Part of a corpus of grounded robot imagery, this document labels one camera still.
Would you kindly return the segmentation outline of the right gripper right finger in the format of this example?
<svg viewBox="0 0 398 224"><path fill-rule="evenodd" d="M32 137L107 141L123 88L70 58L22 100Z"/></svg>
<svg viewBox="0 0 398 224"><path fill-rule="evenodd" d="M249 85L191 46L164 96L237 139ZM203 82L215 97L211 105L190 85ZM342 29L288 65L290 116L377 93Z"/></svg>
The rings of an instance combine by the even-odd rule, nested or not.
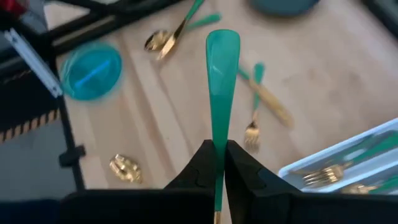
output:
<svg viewBox="0 0 398 224"><path fill-rule="evenodd" d="M246 152L236 141L229 140L225 158L227 189L273 192L300 192Z"/></svg>

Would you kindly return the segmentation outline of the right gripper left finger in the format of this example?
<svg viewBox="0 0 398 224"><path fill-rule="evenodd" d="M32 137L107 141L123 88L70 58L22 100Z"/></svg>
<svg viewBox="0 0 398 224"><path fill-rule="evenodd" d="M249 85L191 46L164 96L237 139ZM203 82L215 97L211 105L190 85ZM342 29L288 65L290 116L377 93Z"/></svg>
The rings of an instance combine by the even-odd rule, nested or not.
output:
<svg viewBox="0 0 398 224"><path fill-rule="evenodd" d="M215 179L216 152L213 141L207 139L202 142L183 170L165 188L213 189Z"/></svg>

